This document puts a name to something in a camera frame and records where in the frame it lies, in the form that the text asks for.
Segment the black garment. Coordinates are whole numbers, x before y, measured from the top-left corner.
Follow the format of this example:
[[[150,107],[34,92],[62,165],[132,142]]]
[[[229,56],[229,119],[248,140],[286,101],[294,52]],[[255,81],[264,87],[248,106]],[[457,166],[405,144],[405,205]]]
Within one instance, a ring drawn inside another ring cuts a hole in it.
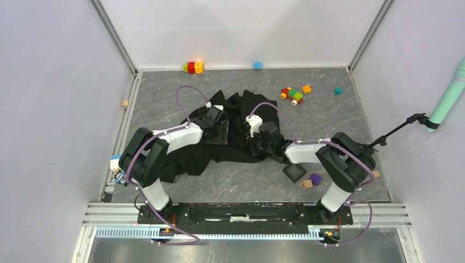
[[[162,182],[173,183],[176,176],[184,173],[199,176],[205,171],[210,161],[257,163],[268,157],[267,154],[255,157],[246,147],[245,118],[261,102],[277,106],[277,101],[269,100],[261,94],[254,94],[248,90],[244,90],[242,95],[235,93],[229,98],[226,98],[223,91],[219,90],[209,100],[215,105],[223,105],[229,116],[228,143],[226,145],[187,145],[169,153],[163,168],[159,171]]]

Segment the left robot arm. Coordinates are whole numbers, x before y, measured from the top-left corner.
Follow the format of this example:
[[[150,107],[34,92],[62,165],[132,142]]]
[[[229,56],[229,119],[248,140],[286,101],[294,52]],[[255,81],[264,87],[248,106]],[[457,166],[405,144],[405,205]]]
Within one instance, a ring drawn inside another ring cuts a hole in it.
[[[169,196],[161,184],[161,170],[167,155],[189,145],[226,145],[229,116],[223,106],[214,105],[205,115],[182,125],[150,131],[139,128],[121,154],[118,167],[125,173],[123,181],[136,186],[152,208],[151,216],[159,223],[172,217]]]

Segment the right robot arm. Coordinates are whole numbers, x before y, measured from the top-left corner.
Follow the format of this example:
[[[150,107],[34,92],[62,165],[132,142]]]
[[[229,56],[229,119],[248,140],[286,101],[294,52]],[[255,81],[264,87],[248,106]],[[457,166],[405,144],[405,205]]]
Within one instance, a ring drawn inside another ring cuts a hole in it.
[[[376,167],[373,149],[337,132],[318,141],[285,139],[274,122],[263,122],[258,116],[246,120],[247,146],[253,156],[267,155],[278,163],[321,164],[332,183],[317,203],[317,218],[332,223],[339,210]]]

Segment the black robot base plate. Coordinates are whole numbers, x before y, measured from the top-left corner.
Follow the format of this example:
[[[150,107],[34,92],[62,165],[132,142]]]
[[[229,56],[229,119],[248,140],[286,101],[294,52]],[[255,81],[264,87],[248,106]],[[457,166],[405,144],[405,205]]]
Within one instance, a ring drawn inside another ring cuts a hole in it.
[[[325,212],[313,203],[174,203],[160,216],[147,206],[139,208],[142,225],[174,225],[175,233],[200,235],[305,234],[308,226],[352,225],[349,207]]]

